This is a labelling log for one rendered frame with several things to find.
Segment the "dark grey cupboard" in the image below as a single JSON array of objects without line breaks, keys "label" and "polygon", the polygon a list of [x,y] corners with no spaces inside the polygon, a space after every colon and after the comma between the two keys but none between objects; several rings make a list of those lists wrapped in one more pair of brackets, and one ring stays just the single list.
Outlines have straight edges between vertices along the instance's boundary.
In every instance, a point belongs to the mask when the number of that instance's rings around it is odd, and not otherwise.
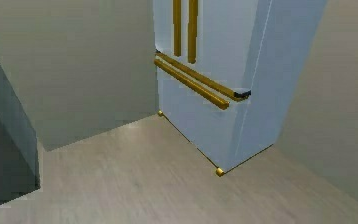
[{"label": "dark grey cupboard", "polygon": [[39,188],[36,132],[0,64],[0,205]]}]

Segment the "pale blue fridge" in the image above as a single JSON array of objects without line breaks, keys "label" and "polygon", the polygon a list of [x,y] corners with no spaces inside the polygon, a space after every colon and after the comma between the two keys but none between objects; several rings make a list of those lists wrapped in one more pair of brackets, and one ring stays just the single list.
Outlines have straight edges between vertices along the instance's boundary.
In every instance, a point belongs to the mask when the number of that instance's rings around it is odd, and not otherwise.
[{"label": "pale blue fridge", "polygon": [[221,110],[157,66],[159,112],[224,175],[278,139],[327,0],[198,0],[196,62],[188,62],[189,0],[181,0],[181,56],[173,0],[152,0],[156,52],[233,91]]}]

